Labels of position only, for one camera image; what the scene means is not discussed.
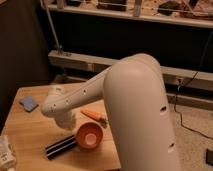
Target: black cable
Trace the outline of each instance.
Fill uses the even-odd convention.
[[[210,140],[213,140],[213,137],[210,137],[210,136],[208,136],[208,135],[206,135],[206,134],[204,134],[204,133],[202,133],[200,131],[194,130],[194,129],[192,129],[192,128],[190,128],[190,127],[188,127],[188,126],[183,124],[183,114],[180,111],[177,110],[177,103],[178,103],[178,95],[179,95],[180,89],[182,87],[186,87],[187,85],[189,85],[195,79],[197,74],[200,72],[200,70],[202,68],[202,65],[203,65],[203,62],[204,62],[204,59],[205,59],[205,56],[206,56],[206,52],[207,52],[207,49],[208,49],[208,46],[209,46],[209,42],[210,42],[210,40],[212,38],[212,35],[213,35],[213,30],[210,32],[210,34],[208,36],[208,39],[207,39],[206,44],[205,44],[204,49],[203,49],[203,54],[202,54],[202,56],[200,58],[200,64],[199,64],[198,70],[195,72],[193,77],[189,81],[187,81],[185,84],[183,84],[183,85],[182,85],[181,80],[178,80],[178,88],[177,88],[177,92],[175,93],[175,103],[174,103],[174,111],[175,111],[175,113],[178,113],[180,115],[180,125],[183,128],[185,128],[185,129],[187,129],[189,131],[192,131],[194,133],[197,133],[198,135],[200,135],[200,136],[202,136],[204,138],[210,139]]]
[[[180,87],[181,87],[181,81],[179,81],[178,91],[177,91],[177,93],[175,94],[175,103],[174,103],[174,111],[175,111],[175,113],[178,113],[178,114],[180,115],[180,125],[181,125],[183,128],[185,128],[185,129],[187,129],[187,130],[190,130],[190,131],[192,131],[192,132],[194,132],[194,133],[197,133],[198,135],[200,135],[200,136],[202,136],[202,137],[205,137],[205,138],[207,138],[207,139],[213,140],[213,137],[210,137],[210,136],[208,136],[208,135],[206,135],[206,134],[204,134],[204,133],[202,133],[202,132],[200,132],[200,131],[194,130],[194,129],[192,129],[192,128],[190,128],[190,127],[188,127],[188,126],[186,126],[186,125],[183,124],[183,114],[182,114],[180,111],[177,110],[178,92],[179,92],[179,90],[180,90]]]
[[[212,36],[213,36],[213,30],[210,32],[210,34],[209,34],[209,36],[207,38],[207,41],[205,43],[205,46],[204,46],[204,49],[203,49],[202,56],[200,58],[200,62],[199,62],[199,66],[198,66],[197,71],[195,72],[195,74],[193,75],[193,77],[189,81],[187,81],[185,84],[181,85],[180,88],[181,87],[186,87],[187,85],[189,85],[195,79],[195,77],[197,76],[197,74],[200,72],[200,70],[201,70],[201,68],[203,66],[203,62],[204,62],[204,59],[205,59],[205,56],[206,56],[206,52],[208,50],[208,46],[209,46],[210,40],[212,39]]]

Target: wooden table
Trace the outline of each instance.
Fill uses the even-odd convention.
[[[72,91],[79,84],[66,84]],[[83,171],[113,170],[120,168],[119,159],[113,142],[110,128],[103,129],[101,145],[93,151],[82,151],[78,147],[70,150],[52,161],[45,155],[45,147],[70,136],[70,131],[56,126],[54,120],[44,117],[37,107],[27,113],[19,104],[25,96],[32,96],[39,105],[43,102],[50,86],[20,88],[16,94],[2,134],[9,136],[18,160],[17,171]],[[103,101],[87,105],[91,110],[106,115]],[[76,128],[85,122],[92,121],[76,109]]]

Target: robotic arm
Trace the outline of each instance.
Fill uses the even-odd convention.
[[[71,121],[70,109],[103,97],[122,171],[181,171],[159,63],[138,54],[124,58],[74,92],[50,90],[42,113]]]

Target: sponge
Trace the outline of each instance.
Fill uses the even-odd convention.
[[[19,101],[19,103],[23,105],[27,112],[32,112],[38,106],[38,103],[36,103],[36,101],[31,96],[24,97]]]

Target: tabletop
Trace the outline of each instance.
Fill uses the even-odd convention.
[[[65,84],[66,90],[72,91],[80,84]],[[48,160],[45,147],[62,140],[71,131],[59,128],[52,118],[47,118],[37,107],[31,113],[25,112],[19,101],[31,96],[39,106],[45,99],[50,86],[20,88],[12,104],[2,134],[7,134],[17,157],[17,171],[84,171],[114,170],[120,168],[120,162],[114,145],[110,127],[103,129],[103,140],[94,150],[85,151],[78,147],[67,151],[53,160]],[[88,109],[106,115],[102,100],[86,105]],[[83,123],[91,122],[75,109],[76,129]]]
[[[64,84],[63,86],[66,90],[72,91],[80,84]],[[15,150],[18,160],[17,171],[103,171],[120,168],[109,127],[103,129],[103,141],[93,151],[85,152],[76,147],[52,161],[46,158],[45,147],[70,136],[71,132],[56,126],[53,119],[44,117],[39,107],[31,113],[25,112],[19,101],[30,95],[41,105],[49,89],[50,86],[20,88],[12,104],[3,134],[9,136]],[[86,107],[106,115],[102,100],[88,104]],[[213,111],[180,105],[177,105],[177,110],[182,113],[185,126],[213,137]],[[91,121],[79,112],[79,108],[75,109],[75,112],[76,128]],[[182,171],[212,171],[213,167],[205,163],[205,152],[206,149],[213,150],[213,140],[183,128],[180,125],[180,114],[174,112],[173,104],[170,104],[170,114]]]

